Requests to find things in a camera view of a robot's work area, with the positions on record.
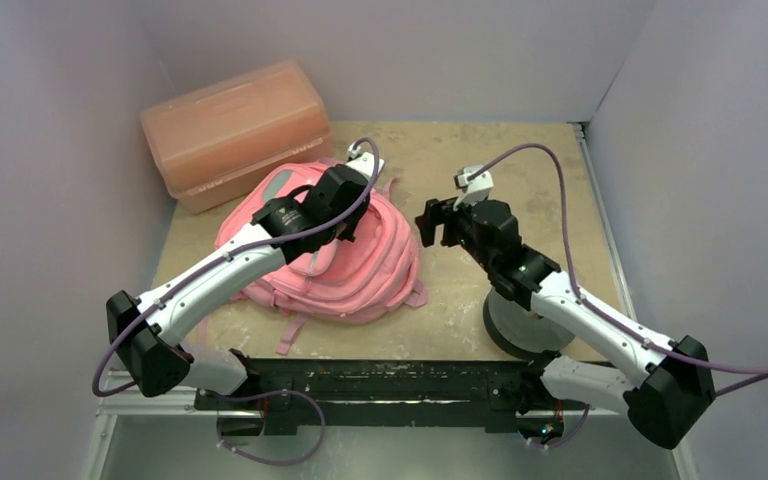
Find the dark grey tape roll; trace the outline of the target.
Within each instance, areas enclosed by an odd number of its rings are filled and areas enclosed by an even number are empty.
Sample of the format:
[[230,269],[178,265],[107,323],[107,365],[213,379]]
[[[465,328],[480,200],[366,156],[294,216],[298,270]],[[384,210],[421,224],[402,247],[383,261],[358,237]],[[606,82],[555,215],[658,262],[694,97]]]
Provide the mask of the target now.
[[483,304],[483,322],[491,340],[519,359],[544,351],[560,351],[575,335],[548,318],[530,312],[490,290]]

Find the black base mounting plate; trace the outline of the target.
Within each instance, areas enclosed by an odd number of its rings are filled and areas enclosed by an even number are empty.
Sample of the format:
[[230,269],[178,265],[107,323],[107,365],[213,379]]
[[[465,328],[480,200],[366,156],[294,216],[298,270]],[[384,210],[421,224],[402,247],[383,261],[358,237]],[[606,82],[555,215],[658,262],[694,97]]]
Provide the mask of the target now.
[[547,360],[254,359],[231,400],[201,388],[194,406],[216,411],[231,435],[293,435],[300,426],[481,428],[559,437],[564,408],[542,386]]

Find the orange translucent plastic box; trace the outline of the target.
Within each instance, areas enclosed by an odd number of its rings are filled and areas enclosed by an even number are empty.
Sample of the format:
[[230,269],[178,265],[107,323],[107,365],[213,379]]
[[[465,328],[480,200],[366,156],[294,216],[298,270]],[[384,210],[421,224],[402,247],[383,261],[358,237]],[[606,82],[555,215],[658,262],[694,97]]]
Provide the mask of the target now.
[[251,192],[285,163],[332,153],[325,105],[295,60],[147,108],[140,121],[168,193],[191,213]]

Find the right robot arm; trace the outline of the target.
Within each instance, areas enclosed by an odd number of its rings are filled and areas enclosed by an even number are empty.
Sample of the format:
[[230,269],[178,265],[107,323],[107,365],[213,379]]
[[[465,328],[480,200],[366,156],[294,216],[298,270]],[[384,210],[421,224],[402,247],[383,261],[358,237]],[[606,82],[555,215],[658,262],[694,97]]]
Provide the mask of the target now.
[[453,198],[431,199],[415,224],[423,246],[462,248],[504,299],[554,322],[609,361],[604,367],[555,355],[522,379],[529,404],[544,407],[557,398],[624,413],[644,438],[674,449],[715,401],[701,342],[653,331],[579,287],[557,262],[523,242],[507,203],[459,206]]

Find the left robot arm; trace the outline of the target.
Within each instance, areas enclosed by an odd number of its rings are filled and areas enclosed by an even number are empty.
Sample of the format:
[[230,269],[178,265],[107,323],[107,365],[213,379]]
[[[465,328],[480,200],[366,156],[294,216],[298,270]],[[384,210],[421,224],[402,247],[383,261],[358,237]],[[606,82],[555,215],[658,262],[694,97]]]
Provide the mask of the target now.
[[110,345],[93,393],[120,393],[101,387],[109,360],[118,357],[145,397],[191,386],[219,393],[235,409],[252,405],[258,382],[244,355],[187,347],[187,335],[255,281],[335,240],[354,240],[380,168],[375,159],[329,166],[314,184],[265,201],[235,235],[171,282],[138,296],[113,294],[105,304]]

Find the pink student backpack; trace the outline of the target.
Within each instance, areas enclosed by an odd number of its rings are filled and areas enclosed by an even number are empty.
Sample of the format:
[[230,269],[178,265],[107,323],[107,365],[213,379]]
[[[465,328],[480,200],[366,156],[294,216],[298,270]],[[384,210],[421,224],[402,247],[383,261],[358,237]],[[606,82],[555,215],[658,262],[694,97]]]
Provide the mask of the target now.
[[311,318],[362,325],[401,305],[427,303],[428,291],[419,278],[419,243],[391,201],[392,187],[387,181],[373,189],[355,241],[335,240],[234,295],[235,300],[251,300],[290,318],[278,354],[289,352]]

